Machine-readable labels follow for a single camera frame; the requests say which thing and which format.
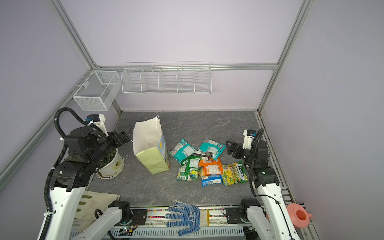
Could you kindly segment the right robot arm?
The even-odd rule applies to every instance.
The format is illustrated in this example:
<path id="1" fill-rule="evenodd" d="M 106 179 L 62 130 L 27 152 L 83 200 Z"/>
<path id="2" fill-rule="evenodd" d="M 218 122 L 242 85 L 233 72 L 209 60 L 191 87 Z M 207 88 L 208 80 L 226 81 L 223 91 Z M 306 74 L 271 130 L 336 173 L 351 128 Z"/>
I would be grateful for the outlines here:
<path id="1" fill-rule="evenodd" d="M 299 240 L 289 216 L 281 183 L 269 166 L 269 150 L 262 140 L 264 129 L 244 130 L 242 144 L 227 141 L 227 154 L 245 167 L 252 195 L 240 203 L 241 218 L 251 223 L 261 240 Z"/>

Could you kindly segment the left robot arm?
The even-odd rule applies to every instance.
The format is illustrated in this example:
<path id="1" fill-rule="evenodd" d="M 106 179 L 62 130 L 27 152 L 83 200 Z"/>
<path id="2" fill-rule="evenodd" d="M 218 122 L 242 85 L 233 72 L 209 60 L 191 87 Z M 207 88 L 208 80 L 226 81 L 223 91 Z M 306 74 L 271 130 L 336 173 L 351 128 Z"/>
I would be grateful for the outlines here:
<path id="1" fill-rule="evenodd" d="M 65 134 L 60 126 L 60 116 L 64 112 L 71 113 L 82 127 Z M 101 169 L 105 157 L 133 140 L 132 128 L 104 132 L 97 126 L 101 121 L 97 114 L 82 120 L 68 107 L 56 111 L 54 126 L 61 136 L 63 148 L 46 179 L 44 200 L 47 210 L 38 236 L 40 240 L 69 239 L 78 204 L 91 176 Z"/>

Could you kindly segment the green candy bag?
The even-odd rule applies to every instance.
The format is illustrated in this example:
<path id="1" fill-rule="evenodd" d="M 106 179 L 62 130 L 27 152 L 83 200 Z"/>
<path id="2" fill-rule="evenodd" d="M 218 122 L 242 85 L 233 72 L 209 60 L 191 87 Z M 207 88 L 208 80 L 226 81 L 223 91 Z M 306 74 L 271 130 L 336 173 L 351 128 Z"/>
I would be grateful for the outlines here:
<path id="1" fill-rule="evenodd" d="M 199 178 L 199 163 L 202 158 L 189 156 L 181 162 L 178 171 L 178 181 L 196 181 Z"/>

